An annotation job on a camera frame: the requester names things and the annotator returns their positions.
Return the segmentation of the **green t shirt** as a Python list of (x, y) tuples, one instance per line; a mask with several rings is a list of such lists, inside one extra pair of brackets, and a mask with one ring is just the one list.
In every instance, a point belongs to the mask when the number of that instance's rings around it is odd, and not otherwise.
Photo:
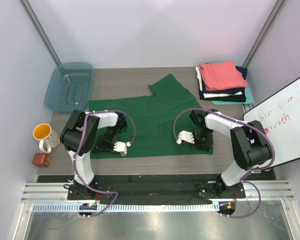
[(211, 155), (212, 148), (205, 151), (190, 144), (177, 144), (173, 134), (195, 129), (188, 114), (178, 116), (186, 109), (200, 107), (193, 94), (172, 74), (150, 85), (149, 89), (150, 96), (91, 100), (88, 110), (120, 110), (129, 115), (126, 131), (117, 137), (125, 143), (134, 140), (127, 149), (128, 158)]

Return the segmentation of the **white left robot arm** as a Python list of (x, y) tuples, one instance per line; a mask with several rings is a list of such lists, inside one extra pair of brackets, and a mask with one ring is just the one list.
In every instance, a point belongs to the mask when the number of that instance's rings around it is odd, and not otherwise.
[(126, 156), (129, 144), (118, 141), (118, 135), (127, 127), (125, 115), (119, 111), (72, 112), (60, 135), (74, 168), (72, 183), (63, 186), (68, 190), (68, 200), (91, 200), (98, 194), (91, 153), (106, 151)]

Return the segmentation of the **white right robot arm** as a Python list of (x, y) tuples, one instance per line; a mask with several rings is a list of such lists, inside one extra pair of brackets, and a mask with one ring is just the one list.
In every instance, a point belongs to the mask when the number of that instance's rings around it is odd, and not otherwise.
[(213, 131), (230, 138), (233, 162), (215, 181), (215, 193), (220, 198), (232, 195), (248, 172), (273, 157), (273, 146), (266, 139), (259, 121), (238, 123), (219, 112), (213, 114), (199, 110), (191, 111), (189, 117), (196, 126), (190, 141), (194, 148), (204, 151), (212, 149)]

